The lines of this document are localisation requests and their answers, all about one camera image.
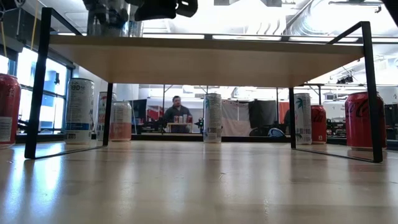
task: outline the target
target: ceiling light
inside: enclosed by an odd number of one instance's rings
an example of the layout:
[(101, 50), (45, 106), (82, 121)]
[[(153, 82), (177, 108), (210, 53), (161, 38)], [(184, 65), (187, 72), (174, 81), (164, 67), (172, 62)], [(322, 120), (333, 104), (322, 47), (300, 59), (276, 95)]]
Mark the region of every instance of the ceiling light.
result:
[[(291, 41), (298, 41), (298, 42), (329, 42), (333, 40), (334, 37), (290, 37), (289, 40)], [(352, 37), (345, 37), (342, 38), (341, 42), (356, 42), (358, 38)]]
[(216, 40), (271, 40), (279, 41), (281, 37), (255, 36), (255, 35), (213, 35)]
[(398, 38), (390, 38), (390, 37), (385, 37), (385, 38), (372, 38), (373, 42), (381, 42), (381, 43), (397, 43), (398, 44)]
[(204, 39), (201, 34), (143, 34), (146, 38), (165, 38), (165, 39)]

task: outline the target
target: desk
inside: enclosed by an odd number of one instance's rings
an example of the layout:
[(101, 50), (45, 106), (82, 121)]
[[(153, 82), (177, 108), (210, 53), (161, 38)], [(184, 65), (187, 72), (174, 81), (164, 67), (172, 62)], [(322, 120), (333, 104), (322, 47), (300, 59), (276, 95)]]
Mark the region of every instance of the desk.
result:
[(190, 126), (189, 133), (192, 133), (193, 124), (192, 123), (167, 123), (166, 132), (170, 133), (171, 126), (173, 125), (184, 125)]

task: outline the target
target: black metal table leg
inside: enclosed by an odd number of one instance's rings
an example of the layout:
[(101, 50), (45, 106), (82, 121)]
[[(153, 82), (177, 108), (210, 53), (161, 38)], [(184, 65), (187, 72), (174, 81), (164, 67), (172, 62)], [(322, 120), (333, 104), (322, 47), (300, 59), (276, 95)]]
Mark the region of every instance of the black metal table leg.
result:
[(322, 105), (321, 85), (318, 85), (318, 101), (319, 101), (319, 105)]
[(290, 113), (290, 146), (292, 149), (296, 148), (296, 125), (294, 113), (294, 89), (289, 88), (289, 113)]
[(111, 122), (112, 91), (113, 91), (113, 83), (108, 83), (108, 91), (106, 93), (103, 146), (107, 146), (109, 141), (109, 127), (110, 127), (109, 124)]
[(280, 124), (279, 121), (279, 96), (278, 96), (278, 87), (276, 88), (276, 121)]
[(39, 50), (36, 63), (35, 78), (32, 90), (32, 104), (30, 106), (29, 124), (27, 127), (27, 139), (25, 145), (25, 158), (35, 159), (37, 135), (39, 133), (40, 108), (42, 106), (45, 63), (49, 54), (51, 8), (43, 8), (42, 22), (40, 25)]
[(361, 22), (363, 34), (363, 52), (365, 56), (366, 83), (368, 86), (369, 114), (373, 144), (373, 161), (382, 162), (381, 133), (379, 124), (379, 108), (377, 107), (376, 78), (374, 74), (374, 59), (372, 31), (370, 22)]

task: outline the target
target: silver can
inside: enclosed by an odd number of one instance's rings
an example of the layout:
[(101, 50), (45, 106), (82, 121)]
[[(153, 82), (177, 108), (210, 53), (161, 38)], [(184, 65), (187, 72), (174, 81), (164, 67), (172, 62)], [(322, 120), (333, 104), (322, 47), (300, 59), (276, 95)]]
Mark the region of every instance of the silver can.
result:
[(203, 142), (221, 142), (221, 95), (205, 95), (205, 117), (203, 123)]
[(93, 130), (94, 82), (71, 78), (68, 82), (65, 142), (88, 144)]
[[(102, 141), (104, 138), (105, 127), (105, 111), (106, 111), (106, 95), (107, 92), (98, 94), (98, 111), (97, 111), (97, 140)], [(112, 93), (112, 102), (116, 101), (116, 94)]]
[(309, 93), (294, 95), (296, 143), (312, 143), (311, 97)]
[(131, 140), (131, 106), (126, 101), (116, 101), (111, 108), (111, 141)]

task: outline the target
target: table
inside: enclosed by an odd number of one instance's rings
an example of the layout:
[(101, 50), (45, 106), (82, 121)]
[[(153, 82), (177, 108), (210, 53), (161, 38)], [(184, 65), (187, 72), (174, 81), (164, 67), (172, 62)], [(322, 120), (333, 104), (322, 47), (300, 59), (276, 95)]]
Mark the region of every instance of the table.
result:
[[(76, 36), (50, 35), (53, 17)], [(83, 37), (50, 7), (42, 9), (41, 22), (39, 56), (25, 146), (25, 157), (28, 159), (39, 158), (35, 156), (37, 129), (45, 81), (45, 63), (49, 49), (52, 49), (108, 82), (104, 147), (108, 145), (113, 83), (152, 83), (289, 88), (291, 148), (309, 151), (297, 147), (295, 142), (294, 87), (364, 57), (373, 160), (327, 152), (315, 153), (367, 162), (383, 160), (370, 22), (359, 22), (326, 44), (292, 44), (284, 42), (284, 38), (279, 42), (262, 42)], [(358, 29), (362, 30), (362, 37), (356, 45), (335, 45)]]
[(173, 125), (190, 126), (189, 133), (192, 133), (192, 128), (193, 128), (192, 123), (167, 123), (166, 132), (171, 133), (171, 126)]

